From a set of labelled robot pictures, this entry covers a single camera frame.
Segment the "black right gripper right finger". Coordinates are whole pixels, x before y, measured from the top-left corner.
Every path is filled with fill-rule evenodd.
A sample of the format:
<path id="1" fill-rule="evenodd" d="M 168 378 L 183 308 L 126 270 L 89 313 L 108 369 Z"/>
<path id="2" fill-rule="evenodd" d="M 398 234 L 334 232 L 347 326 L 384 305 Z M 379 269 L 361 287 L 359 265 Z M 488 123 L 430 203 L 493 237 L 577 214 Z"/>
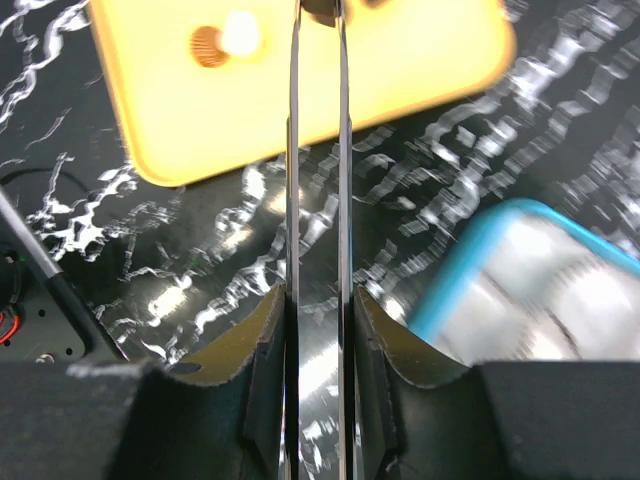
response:
<path id="1" fill-rule="evenodd" d="M 635 479 L 635 362 L 464 366 L 353 299 L 369 479 Z"/>

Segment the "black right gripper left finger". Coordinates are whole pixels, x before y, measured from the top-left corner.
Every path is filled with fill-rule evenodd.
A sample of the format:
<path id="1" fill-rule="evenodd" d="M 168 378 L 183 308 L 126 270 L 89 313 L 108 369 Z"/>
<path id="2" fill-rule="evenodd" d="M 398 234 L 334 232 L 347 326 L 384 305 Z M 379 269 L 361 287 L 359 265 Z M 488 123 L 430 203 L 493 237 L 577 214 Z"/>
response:
<path id="1" fill-rule="evenodd" d="M 274 479 L 285 290 L 165 370 L 149 362 L 1 370 L 5 479 Z"/>

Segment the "round brown chocolate piece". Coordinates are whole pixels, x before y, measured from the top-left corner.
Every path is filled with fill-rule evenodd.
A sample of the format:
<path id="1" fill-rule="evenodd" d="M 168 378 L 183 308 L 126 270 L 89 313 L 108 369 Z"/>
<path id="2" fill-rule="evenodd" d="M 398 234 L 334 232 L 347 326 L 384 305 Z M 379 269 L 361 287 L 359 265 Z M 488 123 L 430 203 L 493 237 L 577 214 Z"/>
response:
<path id="1" fill-rule="evenodd" d="M 214 26 L 196 28 L 189 39 L 191 56 L 196 63 L 205 68 L 217 68 L 224 65 L 230 55 L 222 49 L 222 32 Z"/>

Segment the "dark chocolate piece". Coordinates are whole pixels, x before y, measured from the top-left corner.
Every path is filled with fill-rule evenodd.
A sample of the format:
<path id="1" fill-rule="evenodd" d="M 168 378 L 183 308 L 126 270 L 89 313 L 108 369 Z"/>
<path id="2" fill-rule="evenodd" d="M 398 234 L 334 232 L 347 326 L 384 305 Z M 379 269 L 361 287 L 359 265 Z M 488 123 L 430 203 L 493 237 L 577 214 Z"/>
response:
<path id="1" fill-rule="evenodd" d="M 331 28 L 336 25 L 339 13 L 335 0 L 302 0 L 301 6 L 315 22 Z"/>

